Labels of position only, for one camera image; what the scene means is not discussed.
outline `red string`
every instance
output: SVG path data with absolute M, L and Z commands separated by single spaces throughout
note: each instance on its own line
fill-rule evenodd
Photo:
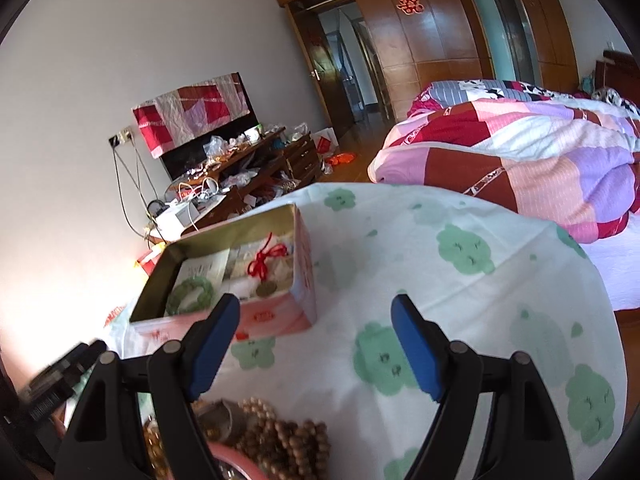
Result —
M 269 233 L 269 238 L 267 238 L 267 243 L 265 243 L 264 247 L 262 247 L 257 253 L 255 253 L 255 260 L 253 260 L 249 266 L 246 268 L 246 272 L 249 276 L 259 277 L 260 281 L 263 282 L 267 279 L 267 275 L 269 273 L 269 269 L 267 268 L 267 264 L 265 260 L 267 258 L 279 258 L 281 256 L 287 256 L 289 251 L 287 250 L 287 246 L 285 244 L 276 244 L 268 251 L 265 250 L 271 242 L 271 238 L 273 237 L 273 233 Z

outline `wooden headboard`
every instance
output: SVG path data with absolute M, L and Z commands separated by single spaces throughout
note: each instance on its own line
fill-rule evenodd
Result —
M 631 54 L 605 50 L 603 61 L 596 62 L 596 89 L 608 86 L 622 97 L 640 104 L 640 68 Z

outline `green jade bracelet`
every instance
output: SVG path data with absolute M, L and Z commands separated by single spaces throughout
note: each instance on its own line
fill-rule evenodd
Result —
M 198 299 L 196 301 L 191 301 L 191 303 L 180 308 L 180 304 L 182 303 L 182 300 L 186 298 L 187 294 L 199 287 L 202 288 L 202 292 L 198 295 Z M 166 312 L 169 316 L 198 312 L 210 307 L 212 300 L 213 286 L 211 285 L 211 282 L 202 276 L 193 276 L 191 278 L 187 278 L 172 290 L 166 300 Z

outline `wooden wardrobe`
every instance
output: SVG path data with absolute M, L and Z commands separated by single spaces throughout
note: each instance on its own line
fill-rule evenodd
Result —
M 277 0 L 281 6 L 293 0 Z M 398 0 L 355 0 L 369 28 L 396 118 L 430 82 L 493 78 L 487 40 L 474 0 L 420 0 L 424 12 L 405 14 Z M 522 0 L 534 37 L 542 84 L 577 89 L 569 28 L 559 0 Z

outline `open tin box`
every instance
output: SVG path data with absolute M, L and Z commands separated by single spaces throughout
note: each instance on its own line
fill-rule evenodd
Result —
M 316 320 L 316 296 L 310 258 L 309 235 L 300 211 L 294 204 L 239 217 L 189 234 L 167 246 L 130 316 L 129 322 L 141 336 L 156 345 L 181 339 L 190 326 L 205 319 L 210 308 L 164 316 L 167 299 L 174 289 L 182 264 L 249 244 L 274 238 L 292 240 L 292 275 L 268 297 L 241 301 L 241 317 L 236 340 L 259 339 L 300 332 Z M 214 290 L 211 306 L 226 290 Z

